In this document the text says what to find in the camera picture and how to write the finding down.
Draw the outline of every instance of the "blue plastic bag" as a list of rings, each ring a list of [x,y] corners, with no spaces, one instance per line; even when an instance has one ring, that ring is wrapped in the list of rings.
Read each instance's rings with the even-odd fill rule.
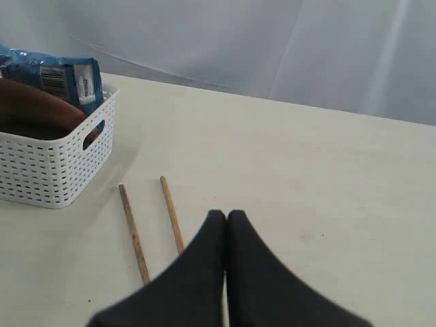
[[[102,78],[94,58],[54,57],[0,44],[0,77],[60,97],[85,114],[103,103]]]

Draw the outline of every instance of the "wooden dowel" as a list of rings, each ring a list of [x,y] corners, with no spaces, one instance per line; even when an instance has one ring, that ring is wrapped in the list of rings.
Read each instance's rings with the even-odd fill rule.
[[[143,284],[147,284],[150,281],[149,270],[144,259],[144,253],[142,252],[141,241],[139,238],[138,230],[136,229],[134,215],[131,211],[129,198],[127,197],[127,192],[124,185],[119,185],[121,200],[123,201],[123,207],[125,216],[127,218],[127,224],[130,230],[131,240],[134,244],[136,261],[138,262],[139,272],[141,274],[141,279]]]
[[[168,213],[170,214],[172,231],[174,232],[174,238],[176,239],[177,251],[178,254],[181,254],[185,249],[185,246],[183,245],[182,234],[178,226],[176,209],[174,208],[174,203],[172,202],[170,188],[168,187],[168,183],[166,181],[165,176],[161,176],[160,179],[161,179],[163,194],[165,195],[166,206],[168,208]]]

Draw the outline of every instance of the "barcode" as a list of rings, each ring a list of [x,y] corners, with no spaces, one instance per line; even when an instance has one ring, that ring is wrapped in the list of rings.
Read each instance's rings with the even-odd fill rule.
[[[45,92],[64,100],[68,99],[67,78],[64,69],[41,66],[40,76]]]

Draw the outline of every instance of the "white fabric curtain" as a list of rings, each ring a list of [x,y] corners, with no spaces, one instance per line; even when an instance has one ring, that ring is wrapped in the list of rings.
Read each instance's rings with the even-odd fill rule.
[[[435,15],[434,0],[0,0],[0,43],[436,125]]]

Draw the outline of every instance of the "table surface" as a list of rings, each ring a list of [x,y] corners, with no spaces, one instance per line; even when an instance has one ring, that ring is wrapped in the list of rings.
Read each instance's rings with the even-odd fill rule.
[[[121,89],[114,150],[69,207],[0,201],[0,321],[83,326],[177,257],[159,176],[188,243],[206,213],[246,210],[309,285],[379,326],[436,320],[436,127],[104,74]]]

